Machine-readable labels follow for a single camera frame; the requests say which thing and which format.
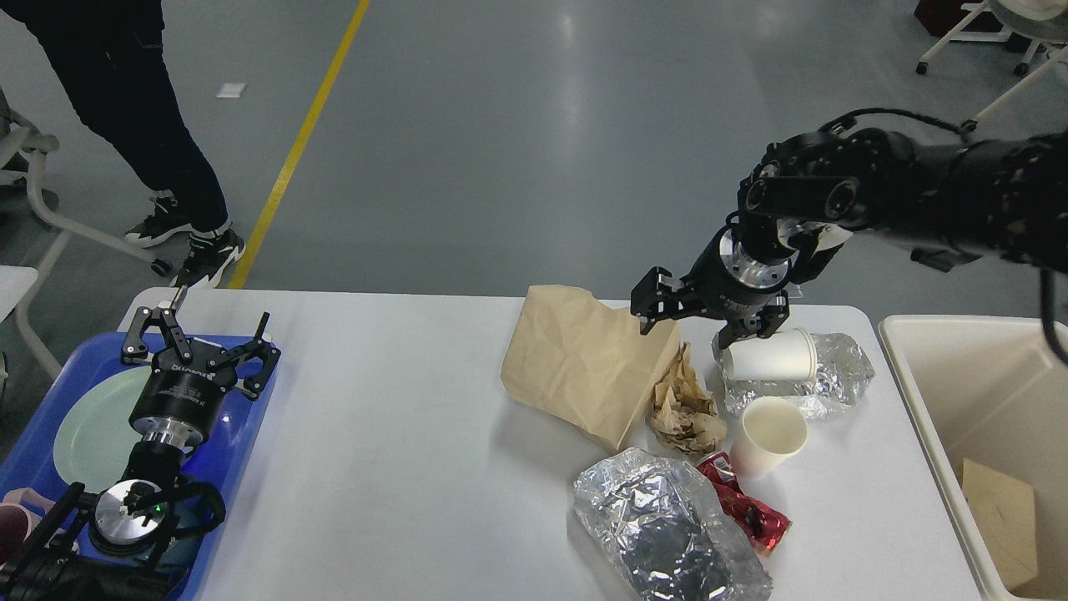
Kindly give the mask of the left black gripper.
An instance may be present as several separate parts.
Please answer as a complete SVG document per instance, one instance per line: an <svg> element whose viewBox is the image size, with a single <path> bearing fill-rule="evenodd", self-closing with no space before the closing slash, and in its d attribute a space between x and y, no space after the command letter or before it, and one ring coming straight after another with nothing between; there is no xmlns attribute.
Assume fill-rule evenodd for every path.
<svg viewBox="0 0 1068 601"><path fill-rule="evenodd" d="M129 416L129 425L144 442L171 447L199 447L210 440L224 407L224 397L237 391L260 400L281 359L281 350L267 334L270 312L260 317L250 341L232 349L184 334L177 311L188 294L182 285L175 296L155 309L140 307L127 331L119 361L148 365L148 380ZM156 328L163 336L161 351L151 351L144 335ZM241 376L241 366L256 364L255 373Z"/></svg>

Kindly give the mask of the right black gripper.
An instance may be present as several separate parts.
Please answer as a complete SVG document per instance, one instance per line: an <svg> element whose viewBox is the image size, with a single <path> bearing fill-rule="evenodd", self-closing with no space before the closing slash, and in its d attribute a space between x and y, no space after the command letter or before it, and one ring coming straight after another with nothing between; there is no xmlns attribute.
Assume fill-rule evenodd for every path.
<svg viewBox="0 0 1068 601"><path fill-rule="evenodd" d="M739 227L725 225L698 255L684 282L663 267L653 267L630 292L630 315L638 334L691 316L726 322L718 331L713 355L726 355L733 343L768 339L790 317L789 284L794 251L771 263L751 256Z"/></svg>

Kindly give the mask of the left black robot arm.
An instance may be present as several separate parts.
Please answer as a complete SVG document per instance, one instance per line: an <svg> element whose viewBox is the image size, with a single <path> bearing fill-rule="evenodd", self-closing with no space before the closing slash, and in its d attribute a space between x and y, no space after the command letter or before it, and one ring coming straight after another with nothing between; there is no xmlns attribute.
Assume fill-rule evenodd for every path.
<svg viewBox="0 0 1068 601"><path fill-rule="evenodd" d="M4 600L190 600L244 479L281 350L177 323L184 289L78 347L3 462Z"/></svg>

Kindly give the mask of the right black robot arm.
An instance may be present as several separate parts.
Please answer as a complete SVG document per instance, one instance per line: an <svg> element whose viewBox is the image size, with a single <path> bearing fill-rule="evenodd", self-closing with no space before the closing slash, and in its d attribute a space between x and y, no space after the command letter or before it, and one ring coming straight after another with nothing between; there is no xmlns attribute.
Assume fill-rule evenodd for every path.
<svg viewBox="0 0 1068 601"><path fill-rule="evenodd" d="M1054 301L1065 273L1065 133L974 141L971 126L898 110L957 138L924 145L858 129L863 114L768 145L689 273L653 267L631 290L641 334L698 316L724 322L721 349L767 339L788 319L788 287L819 276L851 235L870 231L939 271L984 255L1036 267L1045 342L1064 361Z"/></svg>

